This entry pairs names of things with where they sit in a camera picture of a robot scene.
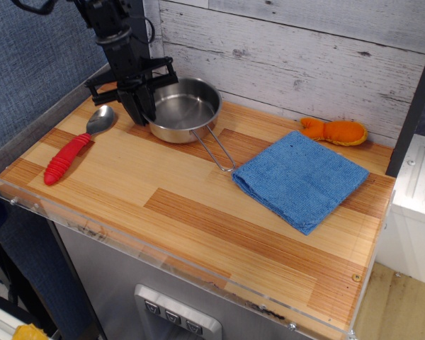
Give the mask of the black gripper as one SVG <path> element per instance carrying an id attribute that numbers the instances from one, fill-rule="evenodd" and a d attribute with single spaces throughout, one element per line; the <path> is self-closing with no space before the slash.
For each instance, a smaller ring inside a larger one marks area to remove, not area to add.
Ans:
<path id="1" fill-rule="evenodd" d="M 129 34 L 97 38 L 96 43 L 105 52 L 110 69 L 86 81 L 93 102 L 100 105 L 119 101 L 136 125 L 145 126 L 143 116 L 155 121 L 154 92 L 179 81 L 173 59 L 139 57 Z"/>

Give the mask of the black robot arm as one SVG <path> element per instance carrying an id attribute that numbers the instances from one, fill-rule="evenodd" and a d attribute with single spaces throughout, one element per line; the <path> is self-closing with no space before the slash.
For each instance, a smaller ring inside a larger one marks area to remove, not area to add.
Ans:
<path id="1" fill-rule="evenodd" d="M 88 27 L 96 34 L 96 44 L 106 56 L 109 70 L 86 80 L 84 86 L 99 106 L 117 101 L 137 125 L 156 118 L 154 93 L 175 84 L 178 77 L 171 57 L 151 59 L 141 51 L 154 35 L 146 39 L 133 32 L 128 19 L 142 20 L 142 27 L 153 27 L 143 10 L 132 8 L 130 1 L 75 1 Z"/>

